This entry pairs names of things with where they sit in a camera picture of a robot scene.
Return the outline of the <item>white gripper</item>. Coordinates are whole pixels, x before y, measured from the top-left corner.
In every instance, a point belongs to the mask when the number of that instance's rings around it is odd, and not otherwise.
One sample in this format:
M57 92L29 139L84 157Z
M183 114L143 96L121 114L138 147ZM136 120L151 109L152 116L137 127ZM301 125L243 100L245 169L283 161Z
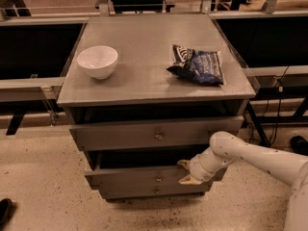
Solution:
M178 181L181 185L201 185L210 181L222 168L226 168L235 161L234 158L219 156L211 148L190 160L179 160L178 166L188 169L190 174Z

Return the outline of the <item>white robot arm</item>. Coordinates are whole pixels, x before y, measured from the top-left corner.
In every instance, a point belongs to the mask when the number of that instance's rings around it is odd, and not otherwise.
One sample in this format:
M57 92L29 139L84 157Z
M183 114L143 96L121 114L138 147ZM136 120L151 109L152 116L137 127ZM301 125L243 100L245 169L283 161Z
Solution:
M236 160L262 170L290 186L283 231L308 231L308 157L243 141L225 131L215 132L209 147L189 160L177 162L188 174L181 185L200 185Z

